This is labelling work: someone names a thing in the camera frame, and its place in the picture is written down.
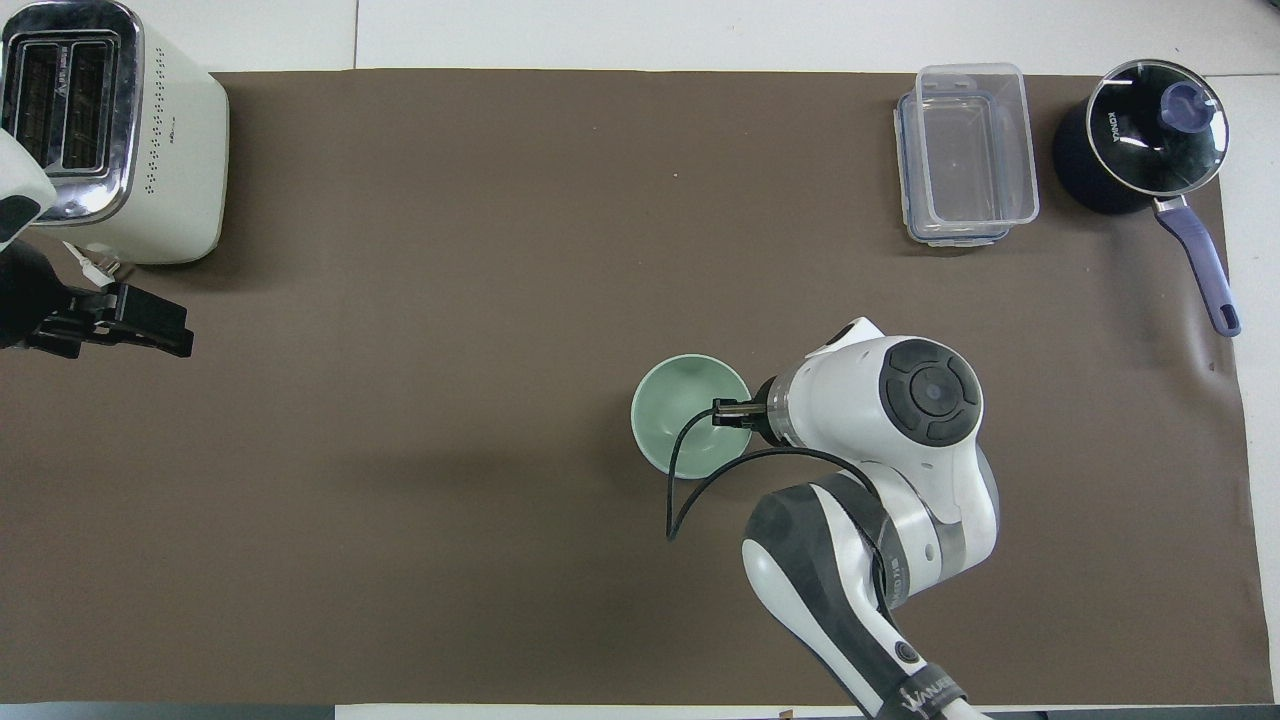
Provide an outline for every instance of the pot handle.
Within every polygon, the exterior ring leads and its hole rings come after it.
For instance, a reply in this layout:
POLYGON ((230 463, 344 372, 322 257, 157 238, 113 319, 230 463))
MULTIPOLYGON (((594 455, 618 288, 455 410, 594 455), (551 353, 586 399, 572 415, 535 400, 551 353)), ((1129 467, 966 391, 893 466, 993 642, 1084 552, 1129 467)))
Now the pot handle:
POLYGON ((1187 199, 1181 196, 1157 199, 1156 220, 1183 243, 1187 259, 1192 263, 1192 272, 1196 273, 1201 297, 1204 299, 1204 309, 1213 322, 1213 329, 1224 337, 1240 334, 1243 329, 1240 314, 1235 310, 1231 286, 1226 283, 1226 273, 1222 272, 1222 263, 1217 259, 1213 238, 1196 211, 1187 205, 1187 199))

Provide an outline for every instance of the light green bowl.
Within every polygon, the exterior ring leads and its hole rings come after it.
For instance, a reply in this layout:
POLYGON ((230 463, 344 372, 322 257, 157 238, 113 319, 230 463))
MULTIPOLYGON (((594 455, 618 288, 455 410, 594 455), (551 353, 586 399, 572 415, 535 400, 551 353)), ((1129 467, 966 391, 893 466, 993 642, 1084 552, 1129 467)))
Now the light green bowl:
MULTIPOLYGON (((746 383, 724 363, 707 355, 677 355, 658 363, 631 398, 631 434, 654 468, 667 473, 676 436, 690 418, 717 397, 750 400, 746 383)), ((703 478, 746 450, 751 430, 699 421, 680 446, 676 477, 703 478)))

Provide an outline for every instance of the brown mat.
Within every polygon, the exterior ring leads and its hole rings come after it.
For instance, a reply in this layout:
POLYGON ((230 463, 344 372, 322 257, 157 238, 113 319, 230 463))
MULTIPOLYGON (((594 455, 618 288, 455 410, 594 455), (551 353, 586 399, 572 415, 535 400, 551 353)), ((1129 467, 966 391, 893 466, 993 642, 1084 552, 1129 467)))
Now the brown mat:
POLYGON ((1149 215, 1053 179, 1089 79, 1029 78, 1041 217, 970 252, 904 234, 909 76, 219 79, 223 243, 133 277, 195 356, 0 355, 0 700, 847 702, 739 559, 827 468, 746 468, 668 546, 627 407, 868 315, 988 401, 1002 536, 901 611, 925 657, 978 703, 1270 702, 1231 343, 1149 215))

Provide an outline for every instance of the clear plastic container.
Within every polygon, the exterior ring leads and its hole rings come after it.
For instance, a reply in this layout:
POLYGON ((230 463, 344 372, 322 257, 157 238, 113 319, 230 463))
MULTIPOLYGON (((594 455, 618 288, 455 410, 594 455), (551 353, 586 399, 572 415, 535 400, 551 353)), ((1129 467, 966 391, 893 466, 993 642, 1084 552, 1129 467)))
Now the clear plastic container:
POLYGON ((1039 213, 1023 73, 929 65, 893 111, 902 222, 932 246, 989 245, 1039 213))

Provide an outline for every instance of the toaster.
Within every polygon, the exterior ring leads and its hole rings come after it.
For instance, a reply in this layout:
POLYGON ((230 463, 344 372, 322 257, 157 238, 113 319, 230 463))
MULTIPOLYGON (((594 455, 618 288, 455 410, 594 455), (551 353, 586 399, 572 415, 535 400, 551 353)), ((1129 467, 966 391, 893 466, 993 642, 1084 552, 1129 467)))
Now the toaster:
POLYGON ((218 245, 227 92, 111 0, 46 0, 4 26, 0 126, 58 199, 42 234, 122 263, 187 263, 218 245))

